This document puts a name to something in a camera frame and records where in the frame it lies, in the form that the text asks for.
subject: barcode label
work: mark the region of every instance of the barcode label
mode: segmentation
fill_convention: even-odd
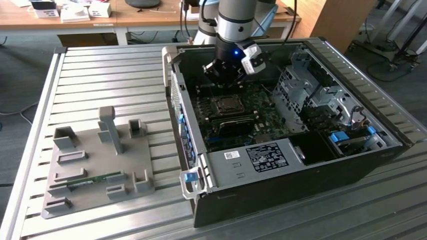
[[[240,157],[238,151],[230,151],[224,153],[225,159],[234,159]]]

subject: white sticker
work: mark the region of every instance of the white sticker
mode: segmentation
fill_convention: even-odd
[[[234,159],[240,157],[238,151],[230,151],[224,153],[225,159]]]
[[[112,23],[93,23],[93,27],[113,26]]]

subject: motherboard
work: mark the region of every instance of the motherboard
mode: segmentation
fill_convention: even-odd
[[[228,89],[196,86],[192,107],[208,152],[288,136],[285,119],[270,100],[273,86],[256,82]]]

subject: aluminum workbench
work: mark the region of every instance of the aluminum workbench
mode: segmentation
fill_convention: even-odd
[[[427,236],[427,131],[342,55],[309,40],[408,138],[409,151],[357,183],[202,228],[178,182],[168,112],[164,44],[56,51],[5,210],[0,239],[420,239]],[[154,173],[152,195],[50,219],[40,216],[58,126],[97,128],[97,108],[116,124],[146,123]]]

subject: white cable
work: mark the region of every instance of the white cable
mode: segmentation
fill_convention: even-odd
[[[0,115],[8,116],[8,115],[20,114],[20,113],[24,112],[26,109],[29,109],[32,106],[36,106],[37,104],[38,104],[38,102],[36,101],[33,104],[30,104],[29,106],[24,107],[20,111],[14,111],[14,112],[0,112]]]
[[[9,115],[18,114],[21,116],[21,118],[25,119],[25,121],[29,123],[29,125],[33,125],[32,121],[24,116],[22,112],[25,112],[32,106],[36,106],[37,104],[38,104],[38,102],[36,101],[33,104],[30,104],[29,106],[24,107],[20,111],[0,112],[0,115],[9,116]]]
[[[156,11],[156,10],[149,10],[149,12],[161,13],[161,14],[176,14],[176,11]]]
[[[18,115],[21,116],[22,119],[25,119],[25,121],[29,123],[29,125],[32,126],[33,123],[32,121],[24,116],[24,114],[20,112]]]

